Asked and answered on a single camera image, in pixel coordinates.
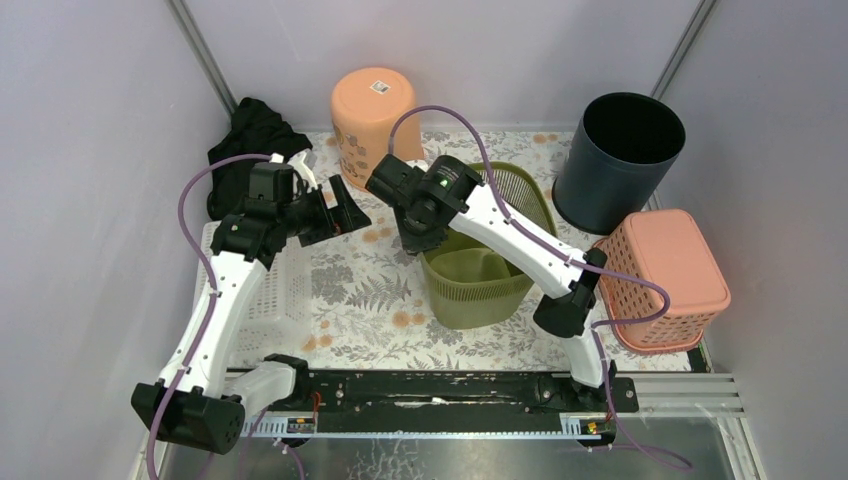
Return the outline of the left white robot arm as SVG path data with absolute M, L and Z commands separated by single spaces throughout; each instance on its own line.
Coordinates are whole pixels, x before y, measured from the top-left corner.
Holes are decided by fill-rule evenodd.
M 309 401 L 306 361 L 266 356 L 257 367 L 227 380 L 237 333 L 275 257 L 290 239 L 307 247 L 370 225 L 344 180 L 330 177 L 336 204 L 319 185 L 283 163 L 253 166 L 247 195 L 215 230 L 212 254 L 200 257 L 207 272 L 176 351 L 152 384 L 139 383 L 131 406 L 158 441 L 226 454 L 253 415 L 277 402 L 296 411 Z

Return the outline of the green mesh waste bin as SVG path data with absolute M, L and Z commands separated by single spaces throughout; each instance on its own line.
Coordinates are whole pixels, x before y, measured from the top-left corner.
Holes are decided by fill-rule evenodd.
M 542 190 L 524 169 L 492 164 L 506 203 L 552 235 L 556 225 Z M 509 319 L 534 285 L 532 279 L 483 243 L 454 230 L 440 247 L 418 256 L 428 303 L 443 326 L 474 329 Z

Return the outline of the orange round bucket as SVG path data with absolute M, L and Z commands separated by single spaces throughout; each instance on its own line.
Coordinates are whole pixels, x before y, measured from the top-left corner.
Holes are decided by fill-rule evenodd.
M 368 67 L 348 73 L 331 94 L 331 116 L 340 169 L 363 190 L 376 165 L 388 152 L 396 121 L 418 105 L 416 93 L 401 73 Z

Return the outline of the white plastic basket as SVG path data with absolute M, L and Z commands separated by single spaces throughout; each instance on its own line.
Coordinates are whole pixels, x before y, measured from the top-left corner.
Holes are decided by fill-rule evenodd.
M 287 242 L 260 282 L 229 356 L 230 369 L 251 369 L 265 357 L 300 357 L 312 338 L 311 253 Z

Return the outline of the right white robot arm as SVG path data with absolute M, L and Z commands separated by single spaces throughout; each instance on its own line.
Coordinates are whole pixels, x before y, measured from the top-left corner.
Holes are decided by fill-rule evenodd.
M 536 324 L 564 342 L 577 405 L 597 412 L 612 400 L 611 364 L 589 321 L 607 260 L 602 251 L 584 252 L 563 243 L 507 205 L 492 181 L 452 156 L 440 156 L 423 170 L 387 155 L 366 189 L 393 209 L 409 253 L 437 248 L 453 230 L 526 274 L 544 293 L 534 313 Z

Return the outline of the dark blue round bin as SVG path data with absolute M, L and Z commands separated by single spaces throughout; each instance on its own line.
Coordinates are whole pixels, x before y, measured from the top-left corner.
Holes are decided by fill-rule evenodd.
M 654 98 L 614 92 L 594 99 L 554 180 L 555 209 L 581 231 L 611 234 L 646 206 L 685 141 L 681 119 Z

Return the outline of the pink plastic basket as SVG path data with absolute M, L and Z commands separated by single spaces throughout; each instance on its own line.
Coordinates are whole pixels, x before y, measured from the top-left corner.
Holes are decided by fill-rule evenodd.
M 729 287 L 694 218 L 681 209 L 628 215 L 595 242 L 606 267 L 650 281 L 670 296 L 663 317 L 613 328 L 620 343 L 643 355 L 690 350 L 731 302 Z

